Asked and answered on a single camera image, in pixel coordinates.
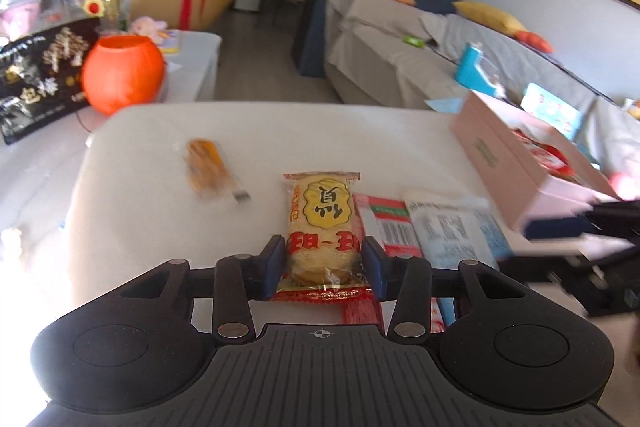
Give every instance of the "metal screw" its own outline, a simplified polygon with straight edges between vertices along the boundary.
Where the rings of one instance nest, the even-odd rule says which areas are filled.
[[[422,324],[418,324],[417,322],[401,322],[398,324],[394,331],[396,335],[400,337],[404,337],[406,339],[417,339],[418,337],[423,336],[426,333],[426,329]]]
[[[218,334],[226,339],[240,339],[249,332],[249,328],[239,322],[228,322],[218,328]]]

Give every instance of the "plush toy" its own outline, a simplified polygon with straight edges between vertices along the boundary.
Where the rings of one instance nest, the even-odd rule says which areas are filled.
[[[149,37],[156,46],[163,44],[169,38],[169,34],[165,31],[167,23],[164,21],[155,21],[151,17],[140,17],[131,23],[131,33],[143,37]]]

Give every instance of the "snack package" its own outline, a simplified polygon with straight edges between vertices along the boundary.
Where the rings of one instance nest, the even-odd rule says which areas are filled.
[[[411,255],[422,257],[422,251],[415,235],[411,217],[402,201],[373,198],[362,194],[354,194],[356,212],[362,222],[364,235],[371,235],[390,257]],[[396,301],[382,303],[381,326],[386,332],[391,322]],[[349,303],[345,305],[343,317],[345,324],[361,324],[363,317],[370,318],[367,303]],[[442,333],[445,330],[444,320],[438,307],[437,299],[431,299],[431,333]]]
[[[2,48],[0,135],[6,144],[88,105],[81,71],[98,40],[97,26],[93,19],[72,21]]]
[[[370,294],[360,261],[353,172],[286,174],[291,182],[289,267],[276,299],[344,301]]]
[[[549,174],[569,182],[578,183],[575,179],[574,169],[569,165],[569,161],[564,157],[564,154],[558,149],[533,140],[520,129],[513,129],[513,134],[520,139],[524,147],[538,160],[538,163],[540,163]]]
[[[414,190],[404,201],[422,252],[434,268],[456,270],[463,259],[477,259],[497,269],[497,259],[513,255],[484,198],[451,198]],[[456,320],[453,299],[440,298],[438,304],[450,326]]]
[[[228,171],[213,142],[191,140],[187,144],[187,154],[191,186],[197,195],[208,197],[231,192],[238,203],[251,199],[249,193]]]

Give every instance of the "cardboard box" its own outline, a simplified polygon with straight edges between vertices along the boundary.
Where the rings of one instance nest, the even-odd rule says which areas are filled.
[[[523,127],[560,150],[587,186],[548,174],[511,130]],[[511,230],[521,232],[531,219],[589,210],[593,201],[618,199],[607,179],[569,140],[513,105],[471,91],[451,130]]]

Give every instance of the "floor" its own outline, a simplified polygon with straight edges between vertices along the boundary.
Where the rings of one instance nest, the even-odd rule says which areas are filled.
[[[215,100],[340,103],[331,84],[300,76],[290,57],[298,12],[250,14],[229,10],[210,31],[223,39]]]

